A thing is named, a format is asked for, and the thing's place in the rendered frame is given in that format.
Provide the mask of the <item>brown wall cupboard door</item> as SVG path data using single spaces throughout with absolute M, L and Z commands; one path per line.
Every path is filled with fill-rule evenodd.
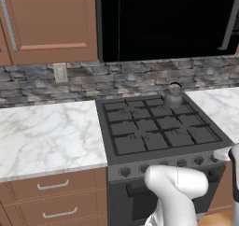
M 12 61 L 7 46 L 7 40 L 3 28 L 3 23 L 1 19 L 0 19 L 0 65 L 12 65 Z
M 95 0 L 6 0 L 19 51 L 14 51 L 0 3 L 12 65 L 95 61 Z

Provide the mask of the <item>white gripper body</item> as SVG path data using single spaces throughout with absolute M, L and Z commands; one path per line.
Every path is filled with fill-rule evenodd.
M 229 162 L 231 160 L 229 152 L 231 147 L 220 148 L 214 151 L 214 158 L 219 161 Z

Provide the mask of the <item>white wall socket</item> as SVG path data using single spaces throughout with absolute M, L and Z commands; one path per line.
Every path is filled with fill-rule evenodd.
M 55 81 L 65 83 L 68 81 L 66 63 L 53 64 Z

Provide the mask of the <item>brown drawer front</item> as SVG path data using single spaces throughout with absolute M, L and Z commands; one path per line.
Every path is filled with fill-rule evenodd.
M 55 185 L 70 180 L 69 185 L 63 188 L 39 191 L 37 184 L 41 186 Z M 72 173 L 58 174 L 45 177 L 35 177 L 22 180 L 9 181 L 6 183 L 14 200 L 26 200 L 36 197 L 45 197 L 58 193 L 71 191 L 83 191 L 95 188 L 94 171 L 84 170 Z
M 72 211 L 75 207 L 78 207 L 78 212 L 74 215 L 54 219 L 44 219 L 42 216 L 42 213 L 51 215 Z M 4 209 L 13 226 L 70 226 L 71 223 L 85 222 L 99 216 L 97 193 L 94 191 L 26 200 L 4 205 Z

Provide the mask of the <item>grey metal kettle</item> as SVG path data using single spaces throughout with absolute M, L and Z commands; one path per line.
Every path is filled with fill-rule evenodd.
M 168 85 L 168 88 L 163 95 L 163 103 L 165 106 L 171 109 L 177 109 L 181 107 L 183 102 L 182 86 L 178 82 L 172 82 Z

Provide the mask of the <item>black microwave oven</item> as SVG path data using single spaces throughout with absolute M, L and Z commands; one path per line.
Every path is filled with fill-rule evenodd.
M 96 0 L 98 56 L 102 62 L 232 55 L 234 23 L 219 50 L 234 0 Z

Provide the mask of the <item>black oven door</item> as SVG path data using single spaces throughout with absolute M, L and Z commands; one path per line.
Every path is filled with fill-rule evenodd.
M 201 172 L 205 169 L 215 169 L 219 174 L 219 182 L 223 176 L 226 166 L 197 167 Z M 109 226 L 141 226 L 145 224 L 147 218 L 156 208 L 158 198 L 151 192 L 135 197 L 129 197 L 126 185 L 141 180 L 143 177 L 135 179 L 118 180 L 108 184 L 108 218 Z M 208 211 L 214 196 L 205 195 L 193 199 L 196 214 L 202 216 Z

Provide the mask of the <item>grey gas stove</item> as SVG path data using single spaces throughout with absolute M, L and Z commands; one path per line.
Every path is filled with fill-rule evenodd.
M 96 102 L 107 158 L 108 183 L 144 177 L 142 164 L 158 165 L 163 161 L 182 168 L 197 170 L 225 165 L 212 162 L 213 151 L 232 145 L 231 139 L 187 96 L 181 107 L 163 105 L 160 95 L 138 96 Z M 204 157 L 201 165 L 194 163 Z M 123 177 L 120 169 L 129 167 L 131 174 Z

